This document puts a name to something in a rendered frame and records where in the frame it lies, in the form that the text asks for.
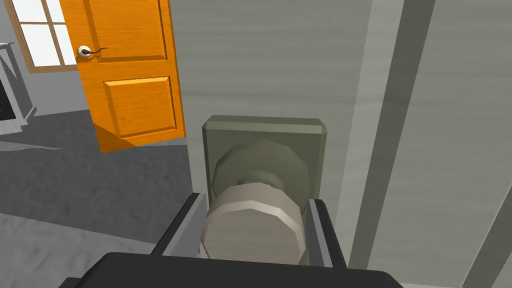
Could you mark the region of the orange panelled door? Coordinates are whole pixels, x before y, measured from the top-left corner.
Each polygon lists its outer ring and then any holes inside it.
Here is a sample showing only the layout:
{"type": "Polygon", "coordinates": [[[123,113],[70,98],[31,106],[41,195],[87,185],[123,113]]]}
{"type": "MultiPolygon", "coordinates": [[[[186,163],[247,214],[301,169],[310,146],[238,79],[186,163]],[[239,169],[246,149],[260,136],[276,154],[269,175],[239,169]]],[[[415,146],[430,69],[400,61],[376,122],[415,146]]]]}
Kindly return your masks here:
{"type": "Polygon", "coordinates": [[[186,135],[170,0],[60,0],[102,153],[186,135]],[[93,51],[78,56],[79,46],[93,51]]]}

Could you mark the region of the grey door knob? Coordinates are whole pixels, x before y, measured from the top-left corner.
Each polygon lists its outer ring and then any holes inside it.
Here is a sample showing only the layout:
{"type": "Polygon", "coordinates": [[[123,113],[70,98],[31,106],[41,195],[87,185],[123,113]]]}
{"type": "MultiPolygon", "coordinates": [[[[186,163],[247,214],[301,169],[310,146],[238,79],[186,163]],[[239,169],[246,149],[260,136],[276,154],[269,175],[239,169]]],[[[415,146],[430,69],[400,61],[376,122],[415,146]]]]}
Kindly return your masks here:
{"type": "Polygon", "coordinates": [[[211,259],[308,265],[305,222],[320,194],[327,130],[317,118],[213,115],[203,125],[211,259]]]}

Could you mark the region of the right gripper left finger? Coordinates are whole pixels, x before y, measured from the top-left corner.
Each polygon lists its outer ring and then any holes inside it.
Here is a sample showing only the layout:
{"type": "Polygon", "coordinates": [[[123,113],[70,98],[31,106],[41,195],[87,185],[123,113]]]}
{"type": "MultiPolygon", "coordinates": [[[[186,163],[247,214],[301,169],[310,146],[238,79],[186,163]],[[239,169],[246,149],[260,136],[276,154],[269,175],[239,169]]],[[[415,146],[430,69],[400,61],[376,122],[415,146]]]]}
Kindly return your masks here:
{"type": "Polygon", "coordinates": [[[196,258],[207,212],[207,194],[192,193],[150,254],[196,258]]]}

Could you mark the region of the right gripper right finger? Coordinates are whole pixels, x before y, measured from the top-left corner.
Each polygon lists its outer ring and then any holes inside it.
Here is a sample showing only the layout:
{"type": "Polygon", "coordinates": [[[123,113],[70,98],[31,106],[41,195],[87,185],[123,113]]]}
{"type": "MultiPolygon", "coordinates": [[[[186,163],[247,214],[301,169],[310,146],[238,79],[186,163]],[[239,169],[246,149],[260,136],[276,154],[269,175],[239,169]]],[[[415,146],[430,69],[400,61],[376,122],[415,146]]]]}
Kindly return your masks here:
{"type": "Polygon", "coordinates": [[[305,218],[305,238],[308,265],[346,269],[327,207],[321,199],[309,199],[305,218]]]}

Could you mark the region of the grey door leaf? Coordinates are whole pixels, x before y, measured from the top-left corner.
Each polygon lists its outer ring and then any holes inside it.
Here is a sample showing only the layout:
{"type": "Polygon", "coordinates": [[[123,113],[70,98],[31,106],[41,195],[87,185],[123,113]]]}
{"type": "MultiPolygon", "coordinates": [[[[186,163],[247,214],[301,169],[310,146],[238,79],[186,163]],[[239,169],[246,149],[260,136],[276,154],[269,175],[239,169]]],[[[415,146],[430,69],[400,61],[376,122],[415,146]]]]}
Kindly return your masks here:
{"type": "Polygon", "coordinates": [[[171,0],[192,187],[211,115],[321,119],[351,266],[461,288],[512,185],[512,0],[171,0]]]}

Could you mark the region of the grey fireplace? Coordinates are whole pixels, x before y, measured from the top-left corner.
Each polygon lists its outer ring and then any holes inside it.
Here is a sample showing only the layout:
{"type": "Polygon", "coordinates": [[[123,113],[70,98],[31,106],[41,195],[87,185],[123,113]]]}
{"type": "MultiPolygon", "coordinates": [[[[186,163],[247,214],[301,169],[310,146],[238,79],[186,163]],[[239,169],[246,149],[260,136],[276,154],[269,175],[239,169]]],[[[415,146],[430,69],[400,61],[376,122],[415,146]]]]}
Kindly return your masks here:
{"type": "Polygon", "coordinates": [[[0,43],[0,135],[19,133],[34,117],[37,107],[31,101],[17,63],[14,42],[0,43]]]}

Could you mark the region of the wooden framed window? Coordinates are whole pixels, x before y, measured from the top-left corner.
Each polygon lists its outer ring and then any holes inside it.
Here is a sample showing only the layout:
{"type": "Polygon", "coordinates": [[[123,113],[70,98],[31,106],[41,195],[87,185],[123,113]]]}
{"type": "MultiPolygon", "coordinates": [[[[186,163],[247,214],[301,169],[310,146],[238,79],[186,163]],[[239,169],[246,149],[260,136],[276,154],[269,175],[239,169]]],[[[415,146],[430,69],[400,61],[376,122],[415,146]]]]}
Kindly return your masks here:
{"type": "Polygon", "coordinates": [[[3,0],[30,74],[76,71],[61,0],[3,0]]]}

